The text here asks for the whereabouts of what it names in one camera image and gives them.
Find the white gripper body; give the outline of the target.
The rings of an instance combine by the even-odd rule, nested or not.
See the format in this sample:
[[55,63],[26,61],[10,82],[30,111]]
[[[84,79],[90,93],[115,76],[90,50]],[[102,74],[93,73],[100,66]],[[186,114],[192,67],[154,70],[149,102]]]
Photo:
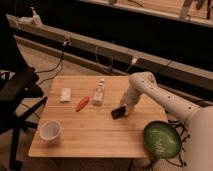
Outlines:
[[135,106],[130,103],[130,100],[126,97],[126,95],[123,95],[120,100],[120,105],[125,107],[125,116],[130,115],[133,111]]

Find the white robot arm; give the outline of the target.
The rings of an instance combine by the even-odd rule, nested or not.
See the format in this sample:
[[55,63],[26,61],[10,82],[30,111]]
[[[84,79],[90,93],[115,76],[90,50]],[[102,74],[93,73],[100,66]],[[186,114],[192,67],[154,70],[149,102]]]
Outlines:
[[157,85],[151,72],[138,72],[129,76],[129,87],[120,104],[133,112],[142,94],[174,115],[190,135],[186,143],[183,171],[213,171],[213,106],[201,107]]

